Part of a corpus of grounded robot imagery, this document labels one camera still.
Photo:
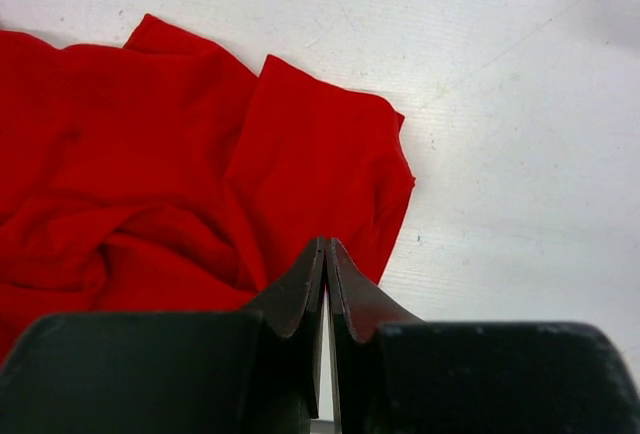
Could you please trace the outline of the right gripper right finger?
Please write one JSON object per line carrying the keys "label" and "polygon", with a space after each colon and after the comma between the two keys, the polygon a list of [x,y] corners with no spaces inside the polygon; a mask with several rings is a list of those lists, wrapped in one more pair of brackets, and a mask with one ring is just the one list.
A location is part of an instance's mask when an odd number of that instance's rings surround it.
{"label": "right gripper right finger", "polygon": [[424,321],[326,244],[341,433],[635,433],[639,393],[614,344],[575,322]]}

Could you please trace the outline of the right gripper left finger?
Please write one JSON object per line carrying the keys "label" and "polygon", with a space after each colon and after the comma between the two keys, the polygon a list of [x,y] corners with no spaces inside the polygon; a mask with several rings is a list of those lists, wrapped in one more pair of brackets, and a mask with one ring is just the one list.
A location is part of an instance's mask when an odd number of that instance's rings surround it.
{"label": "right gripper left finger", "polygon": [[235,311],[64,313],[1,371],[5,433],[307,433],[318,415],[325,242]]}

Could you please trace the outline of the red t shirt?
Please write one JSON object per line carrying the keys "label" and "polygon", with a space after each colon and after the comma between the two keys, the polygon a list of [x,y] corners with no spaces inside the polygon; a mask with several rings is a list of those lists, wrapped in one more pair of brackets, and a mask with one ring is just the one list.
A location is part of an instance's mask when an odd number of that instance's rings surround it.
{"label": "red t shirt", "polygon": [[146,16],[121,47],[1,34],[1,350],[59,312],[236,309],[313,237],[379,281],[403,116]]}

